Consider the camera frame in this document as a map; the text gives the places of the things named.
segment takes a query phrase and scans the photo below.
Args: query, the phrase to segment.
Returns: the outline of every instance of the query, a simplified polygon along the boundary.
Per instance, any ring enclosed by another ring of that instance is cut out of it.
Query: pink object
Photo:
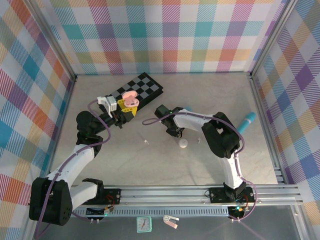
[[[138,96],[138,93],[136,91],[126,91],[122,94],[122,98],[124,100],[124,105],[127,108],[131,107],[138,107],[139,105],[139,100],[136,99],[135,97]]]

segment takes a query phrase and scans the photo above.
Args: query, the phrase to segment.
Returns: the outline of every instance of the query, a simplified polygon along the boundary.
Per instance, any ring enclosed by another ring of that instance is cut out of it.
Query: table surface
[[[137,75],[81,75],[75,84],[52,170],[68,158],[77,141],[77,114],[99,96],[111,94]],[[178,139],[166,133],[160,123],[143,126],[154,118],[157,107],[168,109],[190,106],[200,114],[223,112],[238,126],[250,112],[257,112],[245,73],[150,74],[163,86],[163,94],[137,112],[123,125],[112,126],[111,139],[76,178],[102,180],[105,185],[206,185],[222,184],[224,172],[218,157],[207,144],[202,132],[185,129],[188,146],[180,148]],[[97,105],[93,109],[101,114]],[[108,132],[101,132],[104,139]],[[239,155],[243,176],[255,184],[276,184],[277,179],[257,119],[245,130],[245,149]]]

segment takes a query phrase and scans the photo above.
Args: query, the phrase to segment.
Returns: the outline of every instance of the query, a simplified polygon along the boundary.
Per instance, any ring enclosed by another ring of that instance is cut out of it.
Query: small white ball
[[[180,148],[184,149],[188,146],[188,141],[187,141],[187,139],[182,138],[179,140],[178,144],[179,144]]]

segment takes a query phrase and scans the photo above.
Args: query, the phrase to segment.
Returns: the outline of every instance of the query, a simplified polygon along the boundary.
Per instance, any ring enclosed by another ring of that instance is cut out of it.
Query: blue marker
[[[246,128],[249,126],[250,123],[252,123],[256,119],[256,114],[254,112],[250,112],[243,122],[240,124],[240,126],[237,127],[237,130],[240,134],[243,134]]]

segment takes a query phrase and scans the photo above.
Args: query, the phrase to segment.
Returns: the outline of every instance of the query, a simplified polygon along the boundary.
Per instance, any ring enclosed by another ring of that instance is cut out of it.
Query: purple cable
[[[234,153],[234,162],[235,162],[235,169],[236,169],[236,173],[238,174],[239,178],[244,181],[245,183],[251,185],[255,191],[255,200],[254,200],[254,203],[253,203],[253,206],[251,208],[251,210],[248,212],[247,215],[243,216],[242,218],[240,218],[239,220],[241,219],[245,219],[247,218],[252,212],[253,210],[256,208],[256,204],[257,204],[257,201],[258,201],[258,192],[257,192],[257,188],[256,186],[251,182],[251,181],[248,181],[246,179],[244,179],[242,177],[242,175],[240,174],[240,171],[239,171],[239,168],[238,168],[238,154],[241,153],[244,149],[245,149],[245,139],[244,137],[240,134],[240,132],[234,127],[232,126],[230,123],[220,119],[220,118],[217,118],[217,117],[214,117],[214,116],[203,116],[203,115],[199,115],[199,114],[196,114],[196,113],[192,113],[192,112],[173,112],[173,113],[170,113],[162,118],[149,118],[149,119],[146,119],[144,121],[142,121],[142,124],[145,125],[145,126],[148,126],[148,125],[151,125],[151,124],[155,124],[155,123],[159,123],[161,122],[162,120],[170,117],[170,116],[174,116],[174,115],[189,115],[189,116],[193,116],[193,117],[197,117],[197,118],[201,118],[201,119],[210,119],[210,120],[215,120],[217,122],[220,122],[224,125],[226,125],[227,127],[231,128],[240,138],[241,142],[242,142],[242,147]]]
[[[46,195],[45,195],[45,199],[44,199],[44,202],[43,202],[43,206],[42,206],[42,210],[41,210],[41,213],[40,213],[40,217],[39,217],[38,222],[36,223],[36,226],[35,226],[35,231],[34,231],[34,238],[35,239],[40,238],[49,227],[49,224],[48,224],[48,226],[39,234],[40,223],[42,222],[42,220],[44,218],[51,190],[52,190],[53,185],[54,185],[55,181],[57,180],[58,176],[60,175],[60,173],[64,169],[64,167],[68,164],[68,162],[70,162],[70,160],[72,158],[74,158],[77,154],[81,153],[83,150],[86,150],[88,148],[92,148],[92,147],[95,147],[95,146],[98,146],[98,145],[105,144],[111,138],[111,132],[110,132],[110,129],[109,129],[108,125],[99,117],[99,115],[95,111],[93,111],[91,109],[91,105],[96,103],[96,102],[98,102],[98,100],[94,100],[94,101],[90,102],[88,104],[88,109],[89,109],[90,113],[92,113],[92,115],[95,116],[102,123],[102,125],[105,127],[105,129],[108,132],[108,138],[106,140],[102,141],[102,142],[93,143],[93,144],[87,145],[87,146],[79,149],[74,154],[72,154],[70,157],[68,157],[67,160],[65,160],[64,163],[61,165],[61,167],[58,169],[58,172],[55,174],[54,178],[52,179],[52,181],[51,181],[51,183],[49,185],[48,191],[46,192]]]

